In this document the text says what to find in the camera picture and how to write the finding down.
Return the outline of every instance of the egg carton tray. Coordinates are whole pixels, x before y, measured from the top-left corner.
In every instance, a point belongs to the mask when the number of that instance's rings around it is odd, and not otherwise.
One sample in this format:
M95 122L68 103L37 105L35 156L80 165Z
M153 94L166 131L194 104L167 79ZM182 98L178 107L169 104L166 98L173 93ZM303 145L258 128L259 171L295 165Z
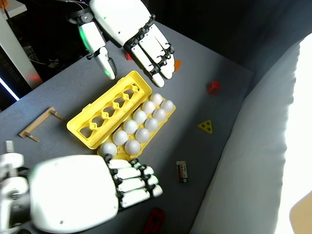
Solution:
M137 110L142 110L142 105L143 104L141 104ZM150 143L150 141L153 139L153 137L156 135L156 133L161 129L161 127L168 121L169 117L173 114L173 112L175 110L176 110L176 106L174 105L174 109L171 112L166 113L166 119L164 121L162 121L162 122L158 122L158 128L155 131L150 132L150 139L147 142L140 143L141 150L140 150L140 152L138 154L136 154L136 155L129 155L129 154L126 153L124 145L117 146L118 152L117 152L117 155L114 157L114 159L124 159L124 160L127 160L127 161L131 161L132 159L139 157L143 153L144 148ZM133 119L133 114L134 114L134 112L131 113L129 115L129 117L125 121L127 121L129 119ZM148 119L152 118L152 117L153 117L153 114L147 115ZM123 124L120 125L113 133L111 133L105 142L113 143L113 134L115 132L119 131L119 130L123 130L122 126L123 126ZM140 128L144 128L144 123L138 124L137 126L138 126L139 129ZM135 134L128 134L128 139L129 140L135 140L136 139ZM100 155L99 150L100 150L100 147L97 150L97 154L98 155Z
M152 93L137 71L131 71L67 123L90 149L96 149Z

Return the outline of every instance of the green light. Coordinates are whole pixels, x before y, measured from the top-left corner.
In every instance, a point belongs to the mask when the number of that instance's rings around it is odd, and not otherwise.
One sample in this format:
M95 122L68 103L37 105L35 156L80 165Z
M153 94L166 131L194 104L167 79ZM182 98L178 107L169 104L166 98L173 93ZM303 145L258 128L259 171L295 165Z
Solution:
M82 39L82 42L84 44L84 46L87 48L88 51L91 51L89 45L88 45L88 42L87 42L87 38L86 38L86 35L84 34L82 28L79 28L79 34L80 34L80 37Z
M109 73L109 71L105 70L104 73L105 73L107 76L111 77L111 74Z

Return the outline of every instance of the gray tabletop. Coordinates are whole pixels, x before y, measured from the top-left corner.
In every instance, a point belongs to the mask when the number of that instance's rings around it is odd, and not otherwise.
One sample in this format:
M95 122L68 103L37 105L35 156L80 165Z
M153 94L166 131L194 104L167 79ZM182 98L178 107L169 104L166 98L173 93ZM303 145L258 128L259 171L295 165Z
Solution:
M118 70L116 80L109 80L96 61L84 57L0 113L0 142L13 140L16 152L25 157L25 166L32 168L49 158L95 153L67 130L66 123L132 70L145 78L153 93L160 93L176 105L174 114L139 158L153 167L164 194L124 210L113 220L83 233L139 234L153 207L165 211L162 233L187 233L250 84L250 71L164 25L158 23L158 26L173 44L175 59L182 60L179 72L166 80L163 88L154 86L133 60L125 59L122 49L109 42L107 49ZM207 85L213 80L221 82L218 96L207 94ZM33 131L39 143L18 136L50 106L56 108L64 121L56 117L45 120ZM209 119L213 124L212 135L197 128ZM188 184L177 182L176 161L179 160L187 163ZM24 226L32 233L39 233L29 223Z

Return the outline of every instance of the yellow triangle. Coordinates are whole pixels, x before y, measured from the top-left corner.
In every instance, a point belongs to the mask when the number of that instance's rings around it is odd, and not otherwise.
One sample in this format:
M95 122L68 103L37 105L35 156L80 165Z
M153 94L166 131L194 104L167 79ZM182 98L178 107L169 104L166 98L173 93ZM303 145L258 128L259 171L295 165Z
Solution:
M213 133L213 126L211 124L211 120L207 120L203 123L200 123L198 125L199 129L205 131L208 134L212 134Z

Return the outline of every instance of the white egg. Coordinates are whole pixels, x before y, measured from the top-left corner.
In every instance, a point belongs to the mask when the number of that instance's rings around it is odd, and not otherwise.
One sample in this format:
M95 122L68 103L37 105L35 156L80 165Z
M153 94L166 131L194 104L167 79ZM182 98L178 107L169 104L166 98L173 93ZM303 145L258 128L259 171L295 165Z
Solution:
M137 123L144 123L146 119L147 119L146 113L142 110L137 110L133 114L133 120Z
M141 145L137 140L129 140L125 145L125 151L129 155L136 155L140 152Z
M148 118L145 121L144 126L150 132L156 131L158 128L158 121L155 118Z
M128 134L125 131L115 132L113 135L113 143L116 146L124 145L128 140Z
M143 103L142 110L149 115L155 110L155 104L152 101L147 101Z
M164 109L166 112L171 112L174 110L174 104L170 100L165 100L162 102L161 108Z
M106 142L104 144L102 144L100 150L100 155L101 156L105 156L106 154L110 154L113 157L115 157L117 155L117 146L111 142Z
M140 143L145 143L150 139L150 132L146 128L140 128L136 132L136 139Z
M136 133L138 129L137 122L134 120L127 120L123 123L123 130L128 134L134 134Z
M162 122L166 119L166 111L164 109L156 109L153 113L153 117L159 122Z
M151 95L150 100L156 105L159 106L162 102L162 96L160 94Z

